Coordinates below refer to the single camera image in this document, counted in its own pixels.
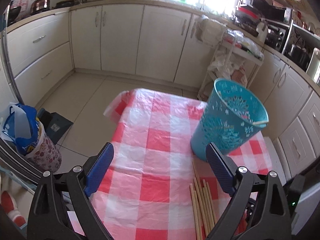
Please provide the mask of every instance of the blue plastic bin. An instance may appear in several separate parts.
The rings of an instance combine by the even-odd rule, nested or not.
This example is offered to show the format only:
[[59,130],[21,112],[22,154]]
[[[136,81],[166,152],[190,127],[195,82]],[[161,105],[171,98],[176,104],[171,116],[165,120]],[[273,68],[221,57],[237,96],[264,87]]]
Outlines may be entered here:
[[191,137],[191,148],[204,161],[205,148],[210,142],[227,155],[265,128],[268,122],[265,107],[252,92],[234,81],[218,78]]

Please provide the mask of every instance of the red and white tablecloth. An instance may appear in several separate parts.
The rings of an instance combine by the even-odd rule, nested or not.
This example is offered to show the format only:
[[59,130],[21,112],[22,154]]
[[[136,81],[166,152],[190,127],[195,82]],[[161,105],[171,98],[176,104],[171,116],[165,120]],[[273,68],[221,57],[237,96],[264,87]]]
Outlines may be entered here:
[[[115,240],[196,239],[189,189],[193,159],[200,179],[209,182],[217,218],[222,215],[230,197],[190,147],[205,107],[145,89],[122,92],[108,106],[105,115],[118,122],[111,141],[115,156],[92,205]],[[267,174],[272,168],[261,132],[230,156],[251,172]],[[70,218],[83,233],[74,213]]]

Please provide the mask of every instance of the table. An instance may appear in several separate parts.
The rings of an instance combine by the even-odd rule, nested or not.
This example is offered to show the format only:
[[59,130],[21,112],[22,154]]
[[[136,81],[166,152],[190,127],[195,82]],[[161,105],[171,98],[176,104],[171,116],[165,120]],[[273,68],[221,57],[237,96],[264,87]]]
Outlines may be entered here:
[[[115,240],[195,240],[189,185],[196,162],[211,188],[219,218],[230,197],[210,166],[193,155],[190,138],[206,103],[145,89],[124,91],[105,116],[118,122],[111,143],[115,156],[92,205]],[[251,172],[267,174],[271,159],[261,132],[230,153]],[[82,233],[75,213],[74,229]],[[245,229],[242,222],[238,232]]]

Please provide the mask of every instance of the blue trash bag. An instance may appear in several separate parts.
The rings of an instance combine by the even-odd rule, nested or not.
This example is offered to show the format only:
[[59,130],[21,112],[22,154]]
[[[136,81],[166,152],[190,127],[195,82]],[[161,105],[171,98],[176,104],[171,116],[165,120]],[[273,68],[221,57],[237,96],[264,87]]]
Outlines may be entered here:
[[38,143],[41,131],[36,115],[35,108],[21,104],[12,104],[0,114],[0,137],[12,141],[23,156],[32,152]]

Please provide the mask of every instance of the wooden stick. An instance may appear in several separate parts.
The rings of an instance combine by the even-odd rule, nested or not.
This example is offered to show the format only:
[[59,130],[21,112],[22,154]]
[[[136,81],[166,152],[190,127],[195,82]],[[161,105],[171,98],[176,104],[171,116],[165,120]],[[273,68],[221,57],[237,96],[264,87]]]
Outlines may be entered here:
[[210,229],[212,230],[213,227],[214,227],[214,221],[213,221],[213,215],[212,215],[212,209],[211,209],[211,204],[210,204],[210,199],[209,199],[208,188],[207,188],[207,184],[206,184],[205,180],[203,180],[203,185],[205,185],[205,186],[204,186],[205,196],[206,196],[207,201],[208,201],[210,221],[211,221],[211,226],[212,226]]
[[195,217],[195,224],[196,224],[196,236],[197,236],[197,240],[202,240],[202,239],[200,239],[200,230],[199,230],[199,221],[198,221],[198,214],[197,214],[197,207],[196,207],[196,199],[195,199],[195,194],[194,194],[192,184],[190,184],[190,192],[191,192],[191,199],[192,199],[193,214]]
[[199,201],[197,197],[197,192],[193,192],[195,194],[195,199],[196,199],[196,207],[197,207],[197,214],[198,214],[198,221],[199,221],[199,232],[200,232],[200,239],[203,240],[202,238],[202,218],[200,214],[200,207],[199,207]]
[[209,183],[208,183],[208,182],[207,182],[207,188],[208,188],[208,193],[209,193],[209,198],[210,198],[210,204],[211,204],[211,209],[212,209],[213,221],[214,221],[214,224],[216,225],[217,222],[218,222],[218,220],[217,220],[217,217],[216,217],[216,213],[214,212],[212,195],[211,195],[211,190],[210,190],[210,187],[209,187]]
[[[195,164],[194,160],[192,160],[192,164],[193,164],[193,169],[195,170],[195,175],[196,175],[197,183],[198,183],[198,186],[199,186],[199,192],[200,192],[201,201],[204,204],[204,195],[203,195],[203,192],[202,192],[201,182],[200,182],[199,174],[198,174],[198,171],[196,169],[196,164]],[[208,229],[209,229],[209,227],[210,227],[209,226],[209,214],[207,213],[207,209],[205,208],[204,205],[203,205],[203,207],[204,207],[204,215],[205,215],[205,218],[206,218],[206,221],[207,221],[207,226],[208,226]]]
[[195,183],[195,186],[196,186],[196,191],[198,194],[198,199],[199,199],[199,204],[200,204],[200,211],[201,211],[203,225],[204,225],[205,236],[207,237],[209,234],[209,227],[208,227],[208,220],[207,220],[205,212],[204,212],[205,205],[204,205],[204,202],[201,200],[201,195],[200,195],[200,191],[202,192],[202,188],[200,185],[201,190],[199,189],[199,186],[198,186],[198,183],[197,183],[197,180],[195,177],[193,178],[193,182]]
[[207,214],[208,214],[209,231],[211,231],[211,228],[212,228],[212,220],[211,220],[210,212],[209,212],[208,199],[207,199],[206,194],[205,194],[205,187],[202,188],[202,192],[203,192],[203,195],[204,195],[205,209],[207,210]]

